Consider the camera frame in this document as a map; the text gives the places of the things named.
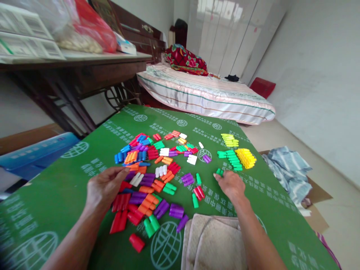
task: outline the tiled floor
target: tiled floor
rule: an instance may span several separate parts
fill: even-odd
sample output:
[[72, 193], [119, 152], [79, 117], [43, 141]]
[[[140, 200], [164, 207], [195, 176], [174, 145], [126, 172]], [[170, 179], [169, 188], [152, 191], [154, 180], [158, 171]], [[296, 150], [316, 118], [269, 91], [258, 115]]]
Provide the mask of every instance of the tiled floor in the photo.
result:
[[358, 269], [360, 192], [276, 120], [241, 128], [258, 151], [288, 146], [291, 150], [298, 151], [313, 167], [309, 177], [333, 197], [316, 204], [330, 226], [324, 233], [325, 239], [340, 261], [342, 269]]

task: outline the white wardrobe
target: white wardrobe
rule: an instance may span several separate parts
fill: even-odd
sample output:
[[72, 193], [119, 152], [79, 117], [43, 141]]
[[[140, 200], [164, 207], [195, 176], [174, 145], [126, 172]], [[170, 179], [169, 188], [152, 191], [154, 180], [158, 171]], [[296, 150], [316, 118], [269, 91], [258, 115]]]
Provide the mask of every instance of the white wardrobe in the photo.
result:
[[253, 77], [289, 3], [287, 0], [190, 0], [186, 48], [214, 74]]

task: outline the blue striped cloth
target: blue striped cloth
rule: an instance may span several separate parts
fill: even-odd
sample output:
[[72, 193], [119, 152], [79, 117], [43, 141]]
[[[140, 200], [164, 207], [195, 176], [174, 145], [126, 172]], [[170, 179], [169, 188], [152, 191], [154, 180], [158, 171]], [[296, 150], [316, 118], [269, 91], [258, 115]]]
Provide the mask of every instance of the blue striped cloth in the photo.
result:
[[270, 150], [262, 155], [270, 170], [289, 193], [292, 201], [298, 205], [312, 189], [306, 173], [312, 168], [296, 151], [287, 146]]

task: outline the bed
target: bed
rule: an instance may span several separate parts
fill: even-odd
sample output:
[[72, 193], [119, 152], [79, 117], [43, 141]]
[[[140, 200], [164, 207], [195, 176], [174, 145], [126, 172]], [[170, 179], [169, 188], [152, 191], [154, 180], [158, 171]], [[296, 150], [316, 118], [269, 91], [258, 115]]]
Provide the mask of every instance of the bed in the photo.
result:
[[241, 82], [196, 76], [166, 63], [137, 73], [141, 86], [157, 101], [180, 111], [259, 125], [275, 118], [275, 108]]

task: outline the wooden headboard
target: wooden headboard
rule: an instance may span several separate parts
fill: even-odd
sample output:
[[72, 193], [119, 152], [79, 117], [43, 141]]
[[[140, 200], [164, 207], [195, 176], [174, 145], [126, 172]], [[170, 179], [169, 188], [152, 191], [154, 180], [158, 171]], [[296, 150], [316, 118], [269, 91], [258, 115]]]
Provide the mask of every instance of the wooden headboard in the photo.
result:
[[110, 0], [92, 0], [97, 13], [117, 33], [136, 46], [141, 53], [151, 54], [148, 63], [161, 62], [161, 52], [166, 50], [160, 40], [161, 32]]

